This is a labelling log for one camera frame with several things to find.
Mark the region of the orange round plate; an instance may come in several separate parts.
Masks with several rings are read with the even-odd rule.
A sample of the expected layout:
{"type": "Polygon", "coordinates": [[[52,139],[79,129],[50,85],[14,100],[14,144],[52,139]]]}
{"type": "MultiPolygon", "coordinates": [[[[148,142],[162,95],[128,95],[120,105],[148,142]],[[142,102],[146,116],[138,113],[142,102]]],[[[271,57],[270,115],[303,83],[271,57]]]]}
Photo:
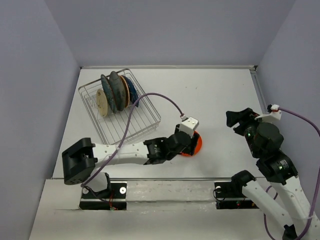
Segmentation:
{"type": "Polygon", "coordinates": [[[194,131],[190,144],[181,152],[184,157],[195,156],[202,148],[203,141],[200,134],[194,131]]]}

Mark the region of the dark blue leaf-shaped plate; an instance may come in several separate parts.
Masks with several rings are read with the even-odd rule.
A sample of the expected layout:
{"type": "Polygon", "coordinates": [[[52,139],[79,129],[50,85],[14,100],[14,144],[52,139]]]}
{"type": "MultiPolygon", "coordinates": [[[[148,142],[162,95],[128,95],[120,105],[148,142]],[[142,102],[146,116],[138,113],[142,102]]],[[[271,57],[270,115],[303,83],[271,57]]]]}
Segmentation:
{"type": "Polygon", "coordinates": [[[128,77],[126,77],[126,76],[123,76],[123,77],[124,77],[124,79],[125,79],[125,81],[126,81],[126,83],[128,85],[128,88],[129,88],[129,99],[130,99],[130,102],[132,104],[134,104],[139,98],[138,93],[136,91],[136,88],[135,88],[133,82],[128,77]]]}

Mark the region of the woven bamboo round plate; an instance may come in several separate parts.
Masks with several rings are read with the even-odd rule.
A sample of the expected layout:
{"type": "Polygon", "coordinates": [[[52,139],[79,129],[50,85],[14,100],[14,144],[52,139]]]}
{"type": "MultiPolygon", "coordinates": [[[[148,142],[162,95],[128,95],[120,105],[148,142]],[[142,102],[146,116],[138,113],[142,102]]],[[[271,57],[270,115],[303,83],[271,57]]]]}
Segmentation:
{"type": "Polygon", "coordinates": [[[127,108],[130,104],[130,90],[129,90],[129,87],[128,87],[128,84],[127,84],[127,81],[125,80],[125,78],[120,75],[119,76],[122,83],[123,83],[123,86],[124,86],[124,89],[125,89],[125,108],[127,108]]]}

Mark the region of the grey deer pattern plate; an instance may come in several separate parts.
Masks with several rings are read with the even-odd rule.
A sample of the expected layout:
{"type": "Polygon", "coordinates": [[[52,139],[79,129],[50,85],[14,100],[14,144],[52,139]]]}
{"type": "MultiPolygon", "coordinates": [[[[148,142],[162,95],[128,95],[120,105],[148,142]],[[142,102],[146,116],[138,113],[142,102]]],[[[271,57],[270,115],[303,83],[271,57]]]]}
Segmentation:
{"type": "Polygon", "coordinates": [[[120,76],[112,71],[109,75],[109,84],[113,91],[118,111],[123,111],[126,105],[126,89],[120,76]]]}

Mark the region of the cream floral round plate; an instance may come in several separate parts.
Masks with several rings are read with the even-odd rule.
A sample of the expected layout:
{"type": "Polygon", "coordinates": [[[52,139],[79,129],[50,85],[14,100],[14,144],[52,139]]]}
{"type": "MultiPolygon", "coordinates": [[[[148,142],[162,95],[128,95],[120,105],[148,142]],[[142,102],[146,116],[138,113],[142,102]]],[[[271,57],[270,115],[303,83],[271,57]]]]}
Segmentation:
{"type": "Polygon", "coordinates": [[[109,105],[106,95],[102,89],[98,89],[96,92],[96,103],[99,114],[102,117],[106,117],[108,115],[109,105]]]}

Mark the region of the teal round ceramic plate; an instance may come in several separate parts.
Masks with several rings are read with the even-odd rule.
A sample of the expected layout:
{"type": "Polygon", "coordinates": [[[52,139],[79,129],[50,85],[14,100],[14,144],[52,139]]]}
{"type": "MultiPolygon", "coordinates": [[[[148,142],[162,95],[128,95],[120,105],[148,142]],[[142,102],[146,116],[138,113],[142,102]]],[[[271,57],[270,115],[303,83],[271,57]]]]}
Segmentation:
{"type": "Polygon", "coordinates": [[[110,106],[110,109],[112,110],[112,112],[116,113],[118,109],[117,109],[117,105],[116,105],[116,102],[114,99],[113,91],[108,83],[107,77],[104,74],[101,74],[100,81],[101,81],[103,91],[106,95],[108,105],[110,106]]]}

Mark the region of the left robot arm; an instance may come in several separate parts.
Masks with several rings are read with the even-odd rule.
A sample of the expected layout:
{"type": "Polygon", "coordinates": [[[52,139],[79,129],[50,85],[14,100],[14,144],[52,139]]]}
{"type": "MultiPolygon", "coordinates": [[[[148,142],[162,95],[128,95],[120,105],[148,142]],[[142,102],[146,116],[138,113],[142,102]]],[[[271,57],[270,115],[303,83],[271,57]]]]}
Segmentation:
{"type": "Polygon", "coordinates": [[[67,186],[80,185],[84,195],[105,200],[112,193],[107,166],[134,164],[159,165],[178,155],[193,156],[198,151],[200,135],[180,130],[177,125],[169,137],[157,137],[132,144],[104,145],[85,137],[62,152],[63,181],[67,186]]]}

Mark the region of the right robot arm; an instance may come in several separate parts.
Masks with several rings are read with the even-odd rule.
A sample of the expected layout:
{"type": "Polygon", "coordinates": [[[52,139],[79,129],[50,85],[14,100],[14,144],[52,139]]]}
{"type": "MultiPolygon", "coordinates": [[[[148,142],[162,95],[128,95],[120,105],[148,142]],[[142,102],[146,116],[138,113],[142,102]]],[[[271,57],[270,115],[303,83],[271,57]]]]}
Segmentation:
{"type": "Polygon", "coordinates": [[[276,221],[283,229],[282,239],[318,240],[320,220],[315,208],[320,182],[316,182],[313,199],[309,201],[293,161],[281,150],[284,137],[274,121],[280,120],[282,113],[286,112],[306,121],[317,132],[319,128],[306,117],[277,104],[269,105],[267,111],[267,114],[258,114],[251,108],[227,111],[226,125],[245,138],[252,157],[257,160],[258,170],[284,206],[280,206],[247,170],[232,176],[230,190],[235,196],[244,195],[250,199],[263,212],[265,219],[276,221]]]}

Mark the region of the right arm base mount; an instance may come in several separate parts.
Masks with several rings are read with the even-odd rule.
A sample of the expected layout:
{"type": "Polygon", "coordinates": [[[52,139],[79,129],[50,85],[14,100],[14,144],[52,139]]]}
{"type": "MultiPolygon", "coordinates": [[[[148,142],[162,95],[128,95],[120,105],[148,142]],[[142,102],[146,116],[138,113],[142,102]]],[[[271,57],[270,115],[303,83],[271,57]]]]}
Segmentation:
{"type": "Polygon", "coordinates": [[[215,182],[212,194],[216,201],[217,210],[258,209],[257,205],[249,198],[235,191],[229,181],[215,182]]]}

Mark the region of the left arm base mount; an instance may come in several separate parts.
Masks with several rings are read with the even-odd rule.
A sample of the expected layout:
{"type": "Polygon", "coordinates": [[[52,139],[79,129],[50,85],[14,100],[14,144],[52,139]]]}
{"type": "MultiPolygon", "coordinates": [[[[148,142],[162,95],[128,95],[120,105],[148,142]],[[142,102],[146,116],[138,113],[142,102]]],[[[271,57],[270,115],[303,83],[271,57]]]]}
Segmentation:
{"type": "Polygon", "coordinates": [[[92,211],[125,211],[127,209],[127,182],[111,181],[107,190],[93,192],[84,189],[81,193],[79,208],[92,211]]]}

